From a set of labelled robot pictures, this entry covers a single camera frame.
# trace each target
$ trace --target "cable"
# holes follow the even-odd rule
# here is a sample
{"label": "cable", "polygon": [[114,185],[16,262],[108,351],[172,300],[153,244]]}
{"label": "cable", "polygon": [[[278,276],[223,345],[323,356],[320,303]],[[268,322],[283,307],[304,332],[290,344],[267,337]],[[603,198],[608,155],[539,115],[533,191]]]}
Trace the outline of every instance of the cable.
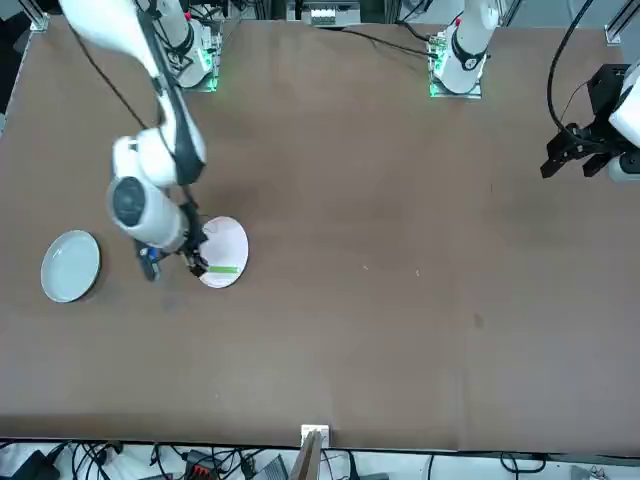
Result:
{"label": "cable", "polygon": [[74,478],[77,478],[78,472],[80,472],[80,468],[82,467],[82,464],[89,457],[89,451],[87,450],[87,447],[85,446],[84,443],[79,443],[78,447],[82,447],[84,449],[84,455],[82,456],[82,458],[80,458],[80,463],[78,463],[78,468],[76,468],[76,471],[75,471],[75,474],[74,474]]}
{"label": "cable", "polygon": [[449,25],[453,25],[455,23],[455,21],[462,16],[463,13],[464,13],[464,10],[462,10],[458,15],[453,17],[453,20],[451,20],[451,23],[449,23]]}
{"label": "cable", "polygon": [[433,468],[433,459],[436,458],[435,455],[431,455],[429,459],[429,467],[427,468],[427,480],[431,480],[431,469]]}
{"label": "cable", "polygon": [[420,0],[418,3],[416,3],[415,7],[413,7],[413,10],[411,10],[409,13],[407,13],[407,14],[404,16],[404,18],[403,18],[402,20],[400,20],[400,21],[401,21],[401,22],[406,22],[406,21],[407,21],[407,19],[408,19],[411,15],[413,15],[413,14],[415,13],[415,11],[416,11],[416,10],[418,10],[418,9],[420,8],[420,6],[421,6],[423,3],[425,3],[425,2],[427,2],[427,7],[426,7],[426,8],[429,8],[429,7],[431,6],[431,4],[433,3],[433,0]]}
{"label": "cable", "polygon": [[73,480],[77,480],[78,478],[78,473],[76,471],[76,453],[78,452],[79,448],[80,444],[77,443],[76,448],[73,449],[73,453],[71,454],[71,473],[73,475]]}
{"label": "cable", "polygon": [[349,455],[349,480],[360,480],[356,459],[353,453],[351,453],[351,450],[347,450],[347,455]]}
{"label": "cable", "polygon": [[[169,475],[167,475],[167,472],[165,471],[164,467],[162,466],[162,459],[160,458],[160,447],[161,447],[161,445],[159,445],[157,443],[153,446],[153,454],[156,457],[156,462],[158,463],[158,468],[160,469],[160,474],[162,475],[162,477],[165,480],[173,480],[173,477],[170,477]],[[178,450],[176,450],[176,448],[174,446],[171,446],[171,448],[180,456],[180,458],[182,458],[182,454],[180,452],[178,452]]]}
{"label": "cable", "polygon": [[558,118],[558,115],[556,114],[555,108],[553,107],[553,98],[552,98],[553,97],[553,77],[555,76],[555,73],[556,73],[556,67],[558,66],[558,60],[560,60],[560,55],[562,55],[562,52],[567,46],[567,43],[569,42],[569,38],[571,38],[573,31],[576,29],[576,27],[578,26],[578,23],[580,23],[580,20],[582,20],[582,17],[587,12],[587,10],[589,9],[589,7],[593,2],[594,0],[586,0],[584,2],[584,5],[582,5],[582,8],[576,15],[576,18],[573,19],[573,21],[571,22],[571,25],[569,25],[569,28],[565,32],[564,37],[562,37],[562,41],[560,42],[560,45],[558,45],[558,49],[556,50],[556,53],[553,56],[553,60],[551,60],[551,66],[549,67],[549,78],[547,79],[547,107],[549,109],[549,115],[551,115],[551,119],[553,120],[553,123],[555,123],[556,126],[561,131],[564,131],[564,133],[567,134],[575,143],[577,143],[578,145],[595,147],[597,149],[596,151],[604,151],[607,149],[607,145],[605,143],[584,140],[578,137],[577,135],[575,135],[571,130],[569,130],[567,127],[565,127],[562,124],[562,122]]}
{"label": "cable", "polygon": [[49,453],[47,453],[47,456],[45,458],[45,460],[47,462],[49,462],[50,465],[53,465],[56,463],[56,460],[58,459],[58,457],[60,456],[60,453],[62,453],[62,450],[64,450],[64,447],[66,447],[67,445],[69,445],[71,443],[70,440],[67,440],[66,442],[62,442],[59,443],[58,445],[56,445],[55,447],[53,447]]}
{"label": "cable", "polygon": [[567,105],[564,107],[564,110],[562,111],[562,115],[560,115],[560,122],[562,123],[562,119],[564,118],[564,114],[567,113],[567,110],[569,109],[569,105],[571,105],[571,100],[573,100],[573,96],[578,93],[578,90],[580,90],[582,87],[584,87],[587,83],[589,83],[589,80],[582,82],[580,85],[578,85],[576,87],[576,89],[573,91],[573,93],[571,94],[571,96],[569,97],[569,101],[567,102]]}
{"label": "cable", "polygon": [[329,469],[329,476],[331,477],[331,480],[335,480],[333,476],[333,469],[331,468],[331,462],[329,461],[329,457],[327,457],[326,450],[322,450],[322,455],[324,456],[324,459],[327,462],[327,468]]}
{"label": "cable", "polygon": [[346,30],[346,29],[344,29],[344,30],[340,30],[340,31],[344,32],[344,33],[350,33],[352,35],[357,35],[357,36],[362,37],[362,38],[367,38],[369,40],[373,40],[374,42],[382,43],[383,45],[387,45],[389,47],[396,48],[396,49],[401,50],[403,52],[413,53],[415,55],[422,55],[422,56],[430,57],[430,58],[437,58],[437,55],[435,53],[429,53],[429,52],[425,52],[423,50],[416,50],[416,49],[413,49],[413,48],[404,47],[402,45],[398,45],[396,43],[392,43],[392,42],[389,42],[387,40],[383,40],[381,38],[377,38],[377,37],[374,37],[372,35],[368,35],[366,33],[358,32],[356,30]]}
{"label": "cable", "polygon": [[102,478],[104,480],[111,480],[109,475],[107,475],[107,472],[105,472],[104,468],[102,468],[102,461],[100,460],[100,454],[102,452],[106,452],[107,449],[112,448],[112,445],[109,443],[104,444],[102,445],[100,450],[96,451],[95,448],[97,446],[98,445],[92,445],[91,447],[89,447],[88,450],[84,445],[82,446],[82,448],[84,448],[85,451],[89,453],[89,458],[91,459],[91,462],[89,463],[89,468],[87,468],[87,475],[85,480],[89,480],[89,472],[91,471],[91,467],[93,466],[94,463],[98,466],[98,472],[100,473],[100,475],[102,475]]}
{"label": "cable", "polygon": [[325,454],[325,458],[323,458],[320,461],[321,462],[328,462],[329,460],[333,460],[334,458],[340,458],[340,457],[342,457],[342,455],[333,455],[331,457],[327,457],[327,455]]}
{"label": "cable", "polygon": [[[138,0],[134,0],[134,3],[136,4],[136,7],[138,7],[138,9],[141,12],[149,14],[150,8],[147,9],[147,10],[144,10],[142,8],[142,6],[140,5],[140,3],[138,2]],[[175,48],[173,45],[171,45],[171,42],[169,41],[169,34],[165,30],[164,25],[162,25],[162,22],[160,21],[161,17],[156,18],[154,15],[151,15],[151,18],[154,20],[152,22],[153,30],[155,31],[156,35],[160,39],[160,43],[163,45],[165,50],[167,50],[167,58],[169,60],[169,63],[171,64],[171,67],[175,70],[176,77],[179,78],[180,75],[182,75],[187,68],[189,68],[191,65],[193,65],[193,60],[191,58],[185,56],[183,52],[180,52],[177,48]],[[158,29],[156,28],[156,24],[158,25],[158,27],[160,27],[160,30],[162,31],[162,35],[160,35],[160,33],[158,32]],[[169,58],[169,55],[173,55],[173,56],[177,57],[178,60],[176,61],[176,60],[173,60],[173,59]]]}
{"label": "cable", "polygon": [[[211,455],[203,455],[202,458],[200,458],[196,463],[194,463],[191,466],[191,472],[198,466],[200,465],[202,462],[206,462],[207,460],[212,460],[213,464],[215,466],[216,469],[216,475],[219,477],[220,473],[228,473],[228,469],[224,470],[224,469],[220,469],[220,465],[223,465],[230,457],[235,456],[239,451],[241,451],[242,449],[238,449],[238,448],[234,448],[233,450],[223,450],[220,452],[213,452],[213,447],[211,447],[212,449],[212,454]],[[218,461],[218,464],[216,465],[216,455],[222,455],[222,454],[228,454],[226,457],[224,457],[222,460]],[[185,475],[182,476],[182,478],[186,478],[187,480],[191,478],[191,472],[189,472],[189,474],[185,473]]]}
{"label": "cable", "polygon": [[210,9],[208,9],[205,13],[202,13],[201,10],[196,10],[195,6],[192,6],[191,10],[195,11],[198,14],[197,16],[191,14],[191,18],[194,18],[196,20],[201,20],[201,21],[208,21],[208,20],[211,20],[213,15],[215,15],[217,12],[220,11],[220,7],[212,7]]}
{"label": "cable", "polygon": [[429,39],[431,38],[431,35],[420,35],[418,32],[415,31],[415,29],[411,25],[409,25],[405,21],[397,22],[397,24],[401,25],[401,26],[405,27],[407,30],[409,30],[409,32],[411,32],[411,35],[416,37],[418,40],[422,40],[423,42],[428,42]]}
{"label": "cable", "polygon": [[[255,452],[253,452],[253,453],[251,453],[251,454],[247,455],[247,456],[245,457],[245,460],[250,460],[250,459],[252,459],[253,457],[255,457],[256,455],[258,455],[259,453],[262,453],[262,452],[264,452],[264,448],[261,448],[261,449],[259,449],[259,450],[255,451]],[[227,479],[231,476],[231,474],[232,474],[233,472],[235,472],[236,470],[238,470],[241,466],[242,466],[242,463],[239,463],[239,464],[238,464],[238,465],[236,465],[235,467],[231,468],[231,469],[229,470],[229,472],[228,472],[225,476],[220,477],[220,480],[227,480]]]}
{"label": "cable", "polygon": [[[213,458],[213,464],[216,464],[216,454],[213,453],[213,447],[211,447],[211,457]],[[229,473],[229,470],[231,470],[231,467],[233,467],[233,461],[236,458],[236,455],[240,453],[240,450],[238,449],[233,449],[226,457],[224,457],[222,460],[220,460],[220,463],[218,465],[216,465],[216,471],[217,473]],[[231,463],[229,464],[229,468],[224,468],[224,464],[227,463],[227,460],[229,460],[229,458],[231,458]]]}
{"label": "cable", "polygon": [[178,455],[180,458],[182,458],[182,453],[180,453],[180,450],[178,450],[174,445],[169,445],[169,447],[171,448],[171,450],[176,452],[176,455]]}
{"label": "cable", "polygon": [[96,62],[93,60],[93,58],[91,57],[91,55],[89,54],[89,51],[87,50],[86,45],[84,44],[84,42],[82,41],[82,39],[80,38],[80,35],[78,35],[78,33],[76,33],[76,31],[71,28],[71,26],[69,26],[69,28],[71,29],[71,32],[73,32],[73,36],[76,37],[76,41],[78,42],[78,45],[80,45],[80,49],[82,50],[82,53],[84,53],[84,56],[87,57],[87,60],[89,60],[89,63],[91,64],[91,66],[93,68],[96,69],[96,72],[98,72],[98,75],[100,75],[102,77],[102,80],[105,81],[105,83],[109,86],[109,88],[111,89],[111,91],[116,95],[116,97],[118,97],[118,99],[120,100],[120,102],[125,106],[125,108],[127,110],[129,110],[129,113],[131,114],[131,116],[136,120],[136,122],[138,122],[138,124],[140,125],[140,127],[143,130],[146,130],[148,127],[145,125],[145,123],[142,121],[142,119],[138,116],[138,114],[133,110],[133,108],[131,107],[131,105],[129,105],[129,102],[127,102],[124,97],[122,96],[122,94],[120,93],[120,91],[116,88],[116,86],[111,83],[111,80],[109,80],[109,77],[107,77],[105,75],[105,73],[102,71],[102,69],[100,69],[100,67],[98,67],[98,65],[96,64]]}
{"label": "cable", "polygon": [[[511,460],[513,462],[513,468],[505,463],[505,461],[504,461],[505,457],[507,457],[509,460]],[[547,466],[547,459],[545,457],[541,457],[540,461],[542,463],[540,464],[539,467],[536,467],[536,468],[520,468],[518,466],[518,462],[516,462],[516,459],[515,459],[515,457],[513,455],[511,455],[510,453],[506,453],[506,452],[502,452],[500,454],[500,464],[504,467],[504,469],[507,472],[513,473],[515,475],[515,480],[519,479],[520,474],[531,475],[531,474],[535,474],[535,473],[540,473],[542,470],[544,470],[546,468],[546,466]]]}

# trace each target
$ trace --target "brown table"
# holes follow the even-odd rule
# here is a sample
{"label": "brown table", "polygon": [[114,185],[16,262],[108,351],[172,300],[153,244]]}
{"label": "brown table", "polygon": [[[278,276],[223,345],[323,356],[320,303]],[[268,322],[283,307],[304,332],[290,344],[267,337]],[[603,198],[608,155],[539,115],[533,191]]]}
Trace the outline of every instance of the brown table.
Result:
{"label": "brown table", "polygon": [[[430,99],[423,59],[362,38],[240,24],[219,92],[187,95],[202,212],[250,237],[215,291],[177,258],[143,280],[105,209],[111,144],[138,128],[53,21],[0,140],[1,434],[294,445],[328,423],[341,446],[637,453],[640,188],[540,178],[562,33],[497,31],[477,102]],[[151,121],[142,68],[93,52]],[[612,61],[576,32],[558,110]],[[567,119],[589,115],[583,91]],[[40,262],[73,228],[103,271],[56,305]]]}

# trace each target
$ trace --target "plate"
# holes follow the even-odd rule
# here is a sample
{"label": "plate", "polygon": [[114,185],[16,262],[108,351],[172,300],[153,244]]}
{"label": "plate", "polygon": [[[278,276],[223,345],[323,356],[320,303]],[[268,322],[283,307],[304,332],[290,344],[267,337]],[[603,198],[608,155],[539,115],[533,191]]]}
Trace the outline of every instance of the plate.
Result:
{"label": "plate", "polygon": [[235,283],[249,259],[249,239],[242,225],[231,217],[216,217],[202,226],[207,241],[200,245],[200,255],[209,269],[200,281],[212,288]]}
{"label": "plate", "polygon": [[44,255],[40,283],[54,302],[72,302],[91,288],[99,271],[96,239],[82,230],[71,230],[56,238]]}

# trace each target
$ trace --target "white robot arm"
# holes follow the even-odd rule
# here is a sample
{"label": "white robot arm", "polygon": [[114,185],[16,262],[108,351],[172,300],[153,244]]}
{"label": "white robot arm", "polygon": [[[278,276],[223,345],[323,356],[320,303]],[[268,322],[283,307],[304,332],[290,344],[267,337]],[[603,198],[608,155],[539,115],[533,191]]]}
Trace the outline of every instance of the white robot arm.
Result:
{"label": "white robot arm", "polygon": [[459,22],[453,22],[445,31],[447,51],[434,71],[449,91],[464,94],[473,89],[499,18],[492,0],[465,0]]}
{"label": "white robot arm", "polygon": [[133,2],[153,19],[178,84],[183,88],[198,85],[214,68],[213,62],[205,60],[214,47],[211,28],[193,18],[187,20],[179,0]]}
{"label": "white robot arm", "polygon": [[543,178],[570,160],[589,157],[582,165],[585,177],[607,167],[614,181],[640,180],[640,62],[602,65],[587,88],[594,119],[584,128],[558,122],[562,128],[547,143],[549,158],[540,167]]}
{"label": "white robot arm", "polygon": [[[205,145],[169,70],[151,18],[132,0],[60,0],[71,27],[98,46],[129,54],[151,77],[164,121],[135,137],[122,137],[113,146],[114,178],[107,203],[114,222],[136,242],[136,250],[157,249],[158,257],[181,254],[200,276],[206,262],[199,245],[206,241],[197,205],[188,186],[205,165]],[[178,206],[165,194],[183,187],[186,202]],[[154,276],[143,263],[147,278]]]}

